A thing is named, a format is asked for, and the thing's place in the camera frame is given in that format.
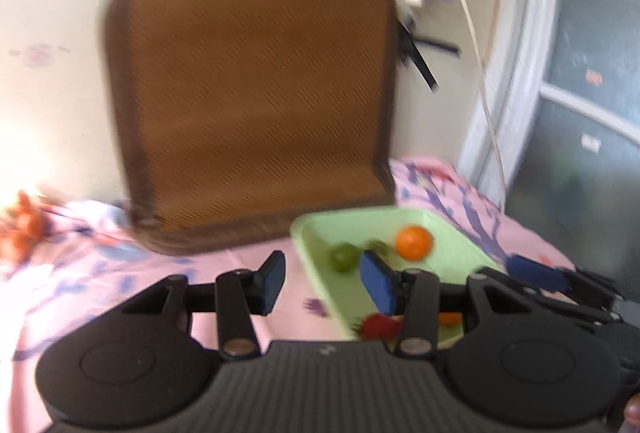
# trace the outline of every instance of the glass panel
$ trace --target glass panel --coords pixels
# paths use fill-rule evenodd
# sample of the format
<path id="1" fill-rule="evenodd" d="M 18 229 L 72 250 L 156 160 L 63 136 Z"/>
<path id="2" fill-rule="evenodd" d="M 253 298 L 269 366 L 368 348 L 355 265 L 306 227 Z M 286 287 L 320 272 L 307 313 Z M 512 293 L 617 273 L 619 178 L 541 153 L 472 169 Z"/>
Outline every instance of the glass panel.
<path id="1" fill-rule="evenodd" d="M 507 214 L 640 297 L 640 147 L 542 101 Z"/>
<path id="2" fill-rule="evenodd" d="M 561 0 L 548 81 L 640 124 L 640 0 Z"/>

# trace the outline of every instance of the green tray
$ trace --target green tray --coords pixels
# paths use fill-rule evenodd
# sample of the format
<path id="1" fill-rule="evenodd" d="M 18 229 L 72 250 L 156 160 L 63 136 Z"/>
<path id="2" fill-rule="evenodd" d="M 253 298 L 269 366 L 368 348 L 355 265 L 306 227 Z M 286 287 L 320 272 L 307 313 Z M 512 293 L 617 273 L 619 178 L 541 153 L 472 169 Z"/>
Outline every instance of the green tray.
<path id="1" fill-rule="evenodd" d="M 392 253 L 388 259 L 392 269 L 420 267 L 436 273 L 444 283 L 460 284 L 480 267 L 500 269 L 452 225 L 422 209 L 382 207 L 330 211 L 305 215 L 291 225 L 291 238 L 306 275 L 327 312 L 339 323 L 345 339 L 355 339 L 354 324 L 377 310 L 360 282 L 359 270 L 336 272 L 329 266 L 328 251 L 345 241 L 364 247 L 372 238 L 393 246 L 396 233 L 412 223 L 430 231 L 434 238 L 433 249 L 418 262 L 404 261 Z M 459 327 L 441 327 L 439 342 L 443 344 L 461 333 Z"/>

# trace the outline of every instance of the white cable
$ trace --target white cable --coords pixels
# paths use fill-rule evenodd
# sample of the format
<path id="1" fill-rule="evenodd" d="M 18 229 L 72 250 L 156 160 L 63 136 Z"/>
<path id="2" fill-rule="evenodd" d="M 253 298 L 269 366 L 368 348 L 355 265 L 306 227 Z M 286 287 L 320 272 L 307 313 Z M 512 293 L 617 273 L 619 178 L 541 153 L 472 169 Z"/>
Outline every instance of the white cable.
<path id="1" fill-rule="evenodd" d="M 504 176 L 504 166 L 502 165 L 502 156 L 500 155 L 500 148 L 498 147 L 498 138 L 495 135 L 494 121 L 492 120 L 491 113 L 489 111 L 489 103 L 486 95 L 486 77 L 484 76 L 484 66 L 482 64 L 482 57 L 480 55 L 480 45 L 478 45 L 478 35 L 476 34 L 476 28 L 474 22 L 471 19 L 471 12 L 466 0 L 460 0 L 462 9 L 465 11 L 466 24 L 469 28 L 469 34 L 471 35 L 471 43 L 473 44 L 474 53 L 476 55 L 476 64 L 480 72 L 480 82 L 478 83 L 478 90 L 480 92 L 480 100 L 482 103 L 482 110 L 484 111 L 484 117 L 486 118 L 486 124 L 489 127 L 489 137 L 491 139 L 491 145 L 494 150 L 495 159 L 498 163 L 498 175 L 500 175 L 500 211 L 504 213 L 504 206 L 507 198 L 507 181 Z"/>

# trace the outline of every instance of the folded sleeping mat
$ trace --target folded sleeping mat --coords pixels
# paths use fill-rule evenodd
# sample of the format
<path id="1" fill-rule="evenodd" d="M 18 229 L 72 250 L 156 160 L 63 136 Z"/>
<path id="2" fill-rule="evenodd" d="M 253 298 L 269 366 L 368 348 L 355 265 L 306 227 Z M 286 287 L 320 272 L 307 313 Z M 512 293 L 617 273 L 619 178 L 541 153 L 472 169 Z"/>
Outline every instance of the folded sleeping mat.
<path id="1" fill-rule="evenodd" d="M 139 241 L 196 254 L 389 204 L 394 0 L 113 0 L 105 51 Z"/>

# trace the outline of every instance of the wall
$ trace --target wall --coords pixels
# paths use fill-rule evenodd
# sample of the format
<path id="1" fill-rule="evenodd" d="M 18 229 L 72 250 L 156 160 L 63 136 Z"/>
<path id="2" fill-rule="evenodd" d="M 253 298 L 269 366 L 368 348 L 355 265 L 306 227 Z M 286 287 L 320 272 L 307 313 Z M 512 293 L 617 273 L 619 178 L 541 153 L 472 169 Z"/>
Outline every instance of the wall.
<path id="1" fill-rule="evenodd" d="M 495 0 L 469 0 L 485 46 Z M 37 186 L 64 197 L 126 194 L 118 171 L 100 48 L 108 0 L 0 0 L 0 192 Z M 420 32 L 457 42 L 462 60 L 422 49 L 442 89 L 399 70 L 395 155 L 455 161 L 476 97 L 472 51 L 455 2 L 426 9 Z"/>

